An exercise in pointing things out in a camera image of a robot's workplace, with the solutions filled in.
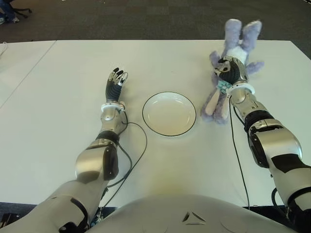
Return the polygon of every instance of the white table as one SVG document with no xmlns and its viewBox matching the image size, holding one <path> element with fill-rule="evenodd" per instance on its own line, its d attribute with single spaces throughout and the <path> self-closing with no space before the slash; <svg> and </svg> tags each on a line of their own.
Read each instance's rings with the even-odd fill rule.
<svg viewBox="0 0 311 233">
<path fill-rule="evenodd" d="M 55 41 L 8 44 L 0 57 L 0 108 Z"/>
<path fill-rule="evenodd" d="M 78 154 L 97 135 L 109 72 L 129 73 L 120 100 L 130 121 L 143 126 L 148 149 L 109 206 L 162 193 L 193 193 L 245 206 L 246 196 L 229 125 L 206 124 L 199 114 L 184 135 L 166 138 L 144 124 L 141 110 L 153 94 L 174 91 L 188 97 L 197 113 L 212 90 L 208 55 L 223 41 L 57 41 L 0 109 L 0 201 L 37 204 L 74 178 Z M 306 108 L 311 61 L 288 41 L 259 41 L 250 61 L 265 68 L 251 76 L 257 98 L 300 140 L 311 164 Z M 246 135 L 234 117 L 238 152 L 251 205 L 271 205 L 268 170 L 258 167 Z M 136 161 L 142 132 L 129 126 L 121 144 Z M 120 177 L 128 162 L 120 152 Z M 112 188 L 102 204 L 114 193 Z"/>
</svg>

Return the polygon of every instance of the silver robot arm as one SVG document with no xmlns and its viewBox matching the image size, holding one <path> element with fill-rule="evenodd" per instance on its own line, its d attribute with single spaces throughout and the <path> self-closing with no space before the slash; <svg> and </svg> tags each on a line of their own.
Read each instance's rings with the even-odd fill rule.
<svg viewBox="0 0 311 233">
<path fill-rule="evenodd" d="M 76 161 L 76 179 L 61 185 L 27 216 L 0 229 L 0 233 L 85 232 L 108 182 L 118 174 L 117 145 L 126 127 L 125 106 L 119 103 L 127 73 L 115 69 L 106 86 L 102 128 Z"/>
<path fill-rule="evenodd" d="M 299 141 L 256 100 L 241 61 L 226 56 L 219 62 L 215 71 L 232 84 L 227 93 L 244 122 L 255 162 L 271 172 L 289 220 L 298 229 L 310 229 L 311 167 L 301 161 Z"/>
</svg>

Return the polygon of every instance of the purple plush toy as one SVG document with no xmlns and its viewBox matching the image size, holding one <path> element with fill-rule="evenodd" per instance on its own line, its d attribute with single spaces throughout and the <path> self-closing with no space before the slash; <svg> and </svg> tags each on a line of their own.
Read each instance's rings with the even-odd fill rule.
<svg viewBox="0 0 311 233">
<path fill-rule="evenodd" d="M 258 35 L 261 31 L 261 22 L 254 21 L 247 24 L 243 28 L 242 43 L 239 43 L 242 23 L 237 19 L 230 19 L 225 24 L 225 50 L 221 57 L 231 56 L 238 58 L 243 64 L 248 62 L 248 54 L 255 48 Z M 212 66 L 218 66 L 218 61 L 221 58 L 216 51 L 209 56 Z M 250 63 L 246 66 L 247 73 L 252 73 L 260 70 L 264 62 Z M 225 124 L 229 115 L 229 99 L 227 94 L 217 88 L 219 78 L 213 73 L 212 82 L 215 89 L 207 98 L 206 103 L 202 108 L 202 117 L 205 121 L 213 119 L 219 124 Z"/>
</svg>

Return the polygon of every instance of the triangle logo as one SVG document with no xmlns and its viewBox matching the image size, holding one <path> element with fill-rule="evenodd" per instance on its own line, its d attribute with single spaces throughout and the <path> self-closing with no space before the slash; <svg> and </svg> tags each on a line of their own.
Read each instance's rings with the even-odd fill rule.
<svg viewBox="0 0 311 233">
<path fill-rule="evenodd" d="M 206 220 L 194 212 L 187 212 L 182 220 L 185 225 L 206 225 Z"/>
</svg>

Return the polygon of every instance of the white plate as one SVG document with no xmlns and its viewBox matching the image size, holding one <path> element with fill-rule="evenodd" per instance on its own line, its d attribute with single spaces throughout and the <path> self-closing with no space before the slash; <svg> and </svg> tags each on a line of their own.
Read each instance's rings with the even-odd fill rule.
<svg viewBox="0 0 311 233">
<path fill-rule="evenodd" d="M 191 129 L 196 113 L 188 98 L 174 92 L 162 92 L 146 101 L 142 117 L 156 133 L 177 136 Z"/>
</svg>

